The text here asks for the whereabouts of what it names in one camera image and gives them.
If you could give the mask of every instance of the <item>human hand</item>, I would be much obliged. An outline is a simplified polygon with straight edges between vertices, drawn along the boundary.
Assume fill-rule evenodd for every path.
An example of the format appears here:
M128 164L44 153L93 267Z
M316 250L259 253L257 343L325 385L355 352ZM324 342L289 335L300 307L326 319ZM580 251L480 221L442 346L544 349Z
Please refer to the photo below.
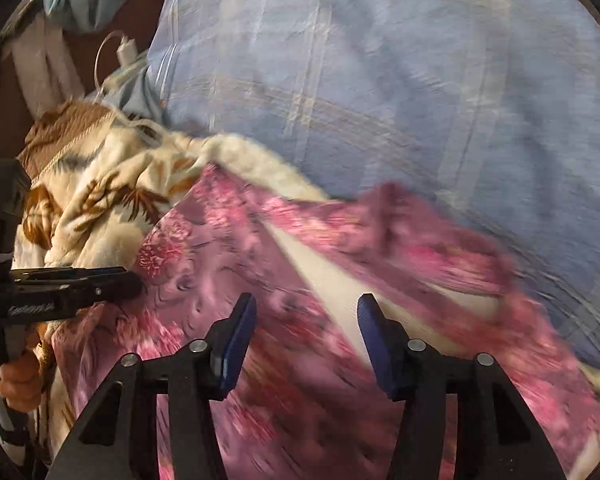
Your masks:
M27 336L26 350L15 361L0 367L0 396L17 412L29 413L42 400L40 363L30 350L40 342L36 332Z

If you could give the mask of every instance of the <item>plaid pattern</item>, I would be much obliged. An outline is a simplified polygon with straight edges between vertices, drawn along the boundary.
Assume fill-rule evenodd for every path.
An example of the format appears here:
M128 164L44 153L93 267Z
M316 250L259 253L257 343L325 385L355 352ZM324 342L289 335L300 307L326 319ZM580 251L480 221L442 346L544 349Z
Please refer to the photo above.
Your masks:
M600 28L577 0L165 0L176 128L238 132L333 196L417 190L516 255L600 367Z

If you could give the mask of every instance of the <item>logo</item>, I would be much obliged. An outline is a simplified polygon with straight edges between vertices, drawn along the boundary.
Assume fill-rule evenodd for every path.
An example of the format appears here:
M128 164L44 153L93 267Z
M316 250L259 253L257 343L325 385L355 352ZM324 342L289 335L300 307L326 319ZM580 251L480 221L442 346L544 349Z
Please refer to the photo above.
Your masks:
M12 306L9 309L10 316L19 316L20 314L39 314L47 310L53 310L53 303L41 303L37 305Z

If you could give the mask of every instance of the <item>silver screw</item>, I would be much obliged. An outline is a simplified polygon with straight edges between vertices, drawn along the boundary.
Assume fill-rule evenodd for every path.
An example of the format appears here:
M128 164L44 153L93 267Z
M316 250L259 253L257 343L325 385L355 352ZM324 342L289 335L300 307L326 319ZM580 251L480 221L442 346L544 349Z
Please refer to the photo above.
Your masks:
M414 352L422 352L427 344L422 339L409 339L407 346Z
M126 354L122 356L120 362L125 367L133 366L138 362L138 356L136 354Z
M206 350L207 344L204 339L195 339L191 343L189 343L189 350L191 350L194 354L199 352L204 352Z
M494 363L493 357L489 354L478 354L478 362L482 366L491 366Z

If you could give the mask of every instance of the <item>pink fabric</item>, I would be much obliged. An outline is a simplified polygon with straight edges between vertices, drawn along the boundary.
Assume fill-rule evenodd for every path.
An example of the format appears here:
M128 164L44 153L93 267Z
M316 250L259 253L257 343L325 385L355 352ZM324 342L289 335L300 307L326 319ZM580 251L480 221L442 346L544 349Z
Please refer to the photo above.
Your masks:
M207 166L139 251L135 270L144 293L98 304L54 335L77 413L121 355L173 353L227 316L247 291L258 302L256 332L236 390L212 403L229 478L386 477L402 406L378 389L261 219L402 305L466 348L466 356L491 353L570 470L600 423L600 404L576 359L541 306L517 288L512 261L493 242L455 227L392 184L357 202L288 202ZM424 281L497 295L500 319L485 322ZM158 456L167 479L166 406L159 405ZM456 416L450 408L448 427ZM449 434L441 478L452 478L454 457Z

